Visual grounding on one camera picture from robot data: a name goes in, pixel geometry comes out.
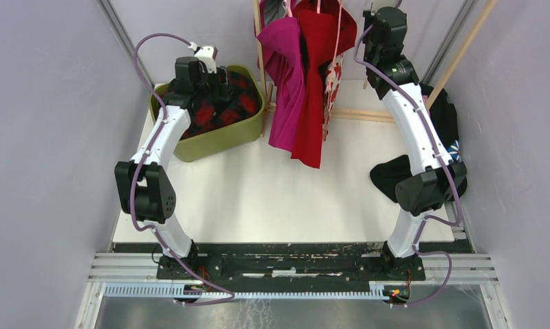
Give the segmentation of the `beige plastic hanger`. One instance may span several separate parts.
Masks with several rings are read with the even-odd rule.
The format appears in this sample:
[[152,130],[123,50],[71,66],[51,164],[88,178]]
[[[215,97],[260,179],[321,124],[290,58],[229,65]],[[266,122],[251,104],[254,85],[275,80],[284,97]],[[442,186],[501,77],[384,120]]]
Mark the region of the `beige plastic hanger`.
[[[370,9],[369,9],[369,16],[372,16],[373,15],[373,11],[374,11],[374,2],[375,1],[371,1],[371,4],[370,4]],[[364,31],[369,27],[370,23],[368,23],[368,20],[369,18],[366,16],[365,17],[365,21],[364,21]],[[363,89],[366,90],[368,87],[368,81],[367,81],[367,78],[364,80],[364,83],[363,83]]]

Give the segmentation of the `red navy plaid skirt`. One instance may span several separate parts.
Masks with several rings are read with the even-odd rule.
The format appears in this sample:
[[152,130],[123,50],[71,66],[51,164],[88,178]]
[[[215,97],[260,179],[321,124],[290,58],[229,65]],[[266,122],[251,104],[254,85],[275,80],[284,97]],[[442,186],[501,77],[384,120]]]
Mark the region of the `red navy plaid skirt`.
[[[209,101],[197,97],[191,107],[186,107],[190,115],[190,126],[181,139],[192,138],[250,119],[258,114],[262,100],[253,78],[225,67],[228,72],[232,98],[227,102]],[[175,77],[164,90],[157,91],[164,104],[175,106]]]

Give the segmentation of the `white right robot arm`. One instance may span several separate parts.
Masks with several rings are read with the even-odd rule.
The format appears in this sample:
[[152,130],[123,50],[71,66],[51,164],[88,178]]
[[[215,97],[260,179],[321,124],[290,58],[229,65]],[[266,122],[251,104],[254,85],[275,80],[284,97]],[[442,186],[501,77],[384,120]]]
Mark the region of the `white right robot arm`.
[[365,10],[359,61],[366,78],[392,115],[405,142],[411,177],[395,185],[400,206],[396,226],[382,247],[380,271],[389,280],[416,269],[418,241],[426,221],[458,197],[466,166],[456,162],[438,137],[425,107],[413,64],[403,54],[407,15],[399,8]]

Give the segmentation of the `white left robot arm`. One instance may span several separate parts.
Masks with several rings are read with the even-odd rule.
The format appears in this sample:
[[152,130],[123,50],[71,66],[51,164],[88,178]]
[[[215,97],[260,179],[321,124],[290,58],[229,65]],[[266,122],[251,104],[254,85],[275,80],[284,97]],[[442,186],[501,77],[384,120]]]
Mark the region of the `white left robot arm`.
[[226,102],[232,96],[227,67],[216,69],[203,60],[181,57],[175,61],[175,79],[158,98],[160,109],[143,146],[128,161],[114,168],[121,209],[139,232],[153,233],[173,268],[185,279],[200,268],[193,256],[195,243],[184,232],[176,215],[177,196],[166,173],[173,152],[199,109],[199,100]]

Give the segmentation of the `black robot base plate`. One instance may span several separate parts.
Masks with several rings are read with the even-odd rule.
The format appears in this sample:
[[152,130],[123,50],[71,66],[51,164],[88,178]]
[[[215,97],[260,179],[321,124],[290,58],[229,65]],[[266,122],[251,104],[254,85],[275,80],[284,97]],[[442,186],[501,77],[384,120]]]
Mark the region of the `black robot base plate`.
[[426,257],[393,260],[385,243],[199,243],[184,266],[157,243],[115,243],[112,251],[144,256],[158,280],[202,278],[208,292],[356,292],[372,281],[424,281],[428,268]]

